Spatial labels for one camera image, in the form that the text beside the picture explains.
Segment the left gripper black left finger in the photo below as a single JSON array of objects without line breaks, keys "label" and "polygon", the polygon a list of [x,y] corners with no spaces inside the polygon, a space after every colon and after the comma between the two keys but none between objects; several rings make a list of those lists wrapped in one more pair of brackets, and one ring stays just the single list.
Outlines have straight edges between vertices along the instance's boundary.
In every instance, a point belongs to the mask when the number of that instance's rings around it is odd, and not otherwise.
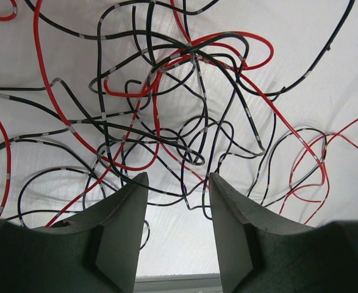
[{"label": "left gripper black left finger", "polygon": [[132,292],[148,183],[141,173],[50,228],[0,220],[0,292]]}]

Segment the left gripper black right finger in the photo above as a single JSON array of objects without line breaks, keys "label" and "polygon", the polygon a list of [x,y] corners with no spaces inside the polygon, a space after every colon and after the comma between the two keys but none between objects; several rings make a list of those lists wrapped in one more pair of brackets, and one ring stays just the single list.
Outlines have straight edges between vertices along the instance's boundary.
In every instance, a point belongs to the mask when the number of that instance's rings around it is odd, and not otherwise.
[{"label": "left gripper black right finger", "polygon": [[312,228],[240,194],[216,173],[209,197],[224,292],[358,292],[358,220]]}]

